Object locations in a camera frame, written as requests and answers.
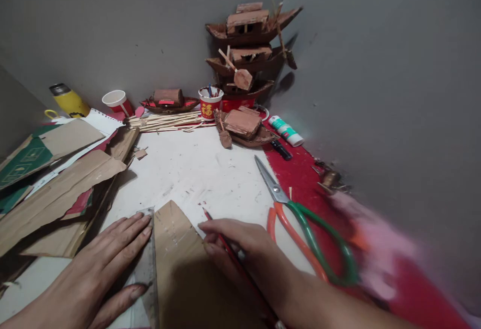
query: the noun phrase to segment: scissors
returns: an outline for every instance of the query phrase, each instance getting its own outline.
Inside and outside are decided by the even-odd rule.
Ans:
[[[275,234],[273,235],[274,221],[276,219],[275,214],[277,214],[281,219],[281,223],[289,232],[289,235],[296,242],[297,246],[299,246],[299,248],[302,250],[303,254],[309,260],[309,262],[314,268],[314,271],[320,278],[325,279],[325,276],[327,276],[329,281],[334,285],[339,285],[339,286],[355,285],[358,280],[356,262],[354,260],[352,251],[347,245],[346,241],[342,238],[342,236],[336,230],[334,230],[332,226],[330,226],[327,222],[321,219],[318,215],[308,210],[304,205],[290,200],[285,194],[285,192],[282,190],[280,185],[269,174],[269,172],[267,171],[267,168],[260,161],[257,155],[255,155],[255,159],[256,159],[257,166],[259,167],[259,171],[261,172],[262,178],[266,182],[269,192],[271,193],[271,196],[274,200],[275,210],[272,209],[269,212],[269,222],[268,222],[268,231],[271,232],[271,236],[273,237],[274,241],[275,241]],[[297,235],[295,230],[290,226],[289,222],[284,216],[284,212],[282,211],[282,204],[286,205],[292,211],[297,221],[300,223],[302,227],[302,231],[306,236],[307,243],[311,251],[309,251],[306,248],[306,245],[304,244],[302,239]],[[324,255],[322,254],[319,248],[319,245],[317,244],[314,233],[309,223],[307,222],[306,217],[310,218],[312,221],[314,221],[316,224],[318,224],[324,230],[326,230],[329,233],[329,235],[333,237],[337,245],[340,247],[341,253],[345,261],[345,270],[344,270],[344,275],[342,277],[338,277],[335,274],[335,272],[332,270],[330,265],[328,264],[327,260],[325,259]],[[318,264],[321,265],[323,269],[322,272],[325,273],[324,275],[320,271],[318,264],[315,262],[315,260],[313,260],[313,256],[317,260]]]

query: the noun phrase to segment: scissor blade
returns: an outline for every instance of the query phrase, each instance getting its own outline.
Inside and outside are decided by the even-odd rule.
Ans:
[[[257,167],[259,167],[259,171],[261,172],[262,178],[266,182],[267,188],[271,193],[273,200],[283,204],[287,203],[289,201],[289,198],[284,193],[280,185],[277,182],[275,182],[275,180],[269,174],[269,171],[267,171],[267,168],[264,166],[262,161],[257,157],[257,155],[254,155],[254,158],[256,160]]]

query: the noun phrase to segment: red container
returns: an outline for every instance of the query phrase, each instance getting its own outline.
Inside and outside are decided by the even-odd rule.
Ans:
[[[224,93],[222,90],[212,86],[210,88],[210,91],[212,92],[213,95],[219,91],[219,95],[217,97],[209,97],[209,89],[202,88],[199,90],[199,96],[200,96],[200,114],[202,115],[202,118],[204,118],[207,121],[212,121],[214,120],[214,110],[219,109],[220,110],[220,105],[222,103],[222,96]]]
[[[127,95],[122,90],[115,90],[105,94],[102,98],[102,102],[115,113],[123,112],[127,117],[134,116],[132,105],[127,99]]]
[[[251,108],[254,106],[255,99],[249,100],[222,100],[222,111],[230,112],[231,110],[236,110],[241,106],[247,106]]]

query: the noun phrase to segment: pencil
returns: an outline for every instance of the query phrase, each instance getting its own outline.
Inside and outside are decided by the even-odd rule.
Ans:
[[[205,209],[204,209],[204,214],[205,214],[205,216],[207,217],[208,220],[213,220],[212,216]],[[285,328],[284,324],[279,319],[279,317],[277,316],[274,309],[272,309],[272,307],[269,305],[269,302],[267,301],[264,294],[262,294],[262,291],[259,289],[256,282],[254,281],[252,276],[249,274],[247,269],[244,267],[244,265],[242,264],[241,260],[239,259],[239,257],[235,253],[232,246],[229,244],[228,239],[223,234],[219,234],[219,238],[220,238],[222,244],[225,246],[227,252],[229,253],[230,258],[232,259],[235,266],[237,267],[237,270],[239,271],[239,273],[241,273],[241,275],[244,277],[244,279],[251,285],[252,290],[256,293],[257,297],[260,299],[261,303],[266,308],[267,312],[264,311],[264,314],[266,315],[267,318],[270,319],[269,321],[271,322],[272,326],[274,328],[278,328],[278,329]]]

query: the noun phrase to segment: paper cup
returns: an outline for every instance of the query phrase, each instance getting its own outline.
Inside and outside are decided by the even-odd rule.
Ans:
[[[206,121],[214,120],[214,110],[215,109],[220,110],[222,96],[224,95],[224,92],[221,89],[218,89],[217,87],[214,87],[214,86],[210,87],[210,91],[212,92],[213,96],[217,94],[217,92],[219,92],[219,96],[215,98],[210,98],[208,87],[205,87],[199,90],[200,114],[202,115],[202,118]]]
[[[134,110],[130,101],[127,100],[125,91],[115,90],[105,94],[102,102],[112,109],[113,112],[123,112],[127,117],[134,116]]]

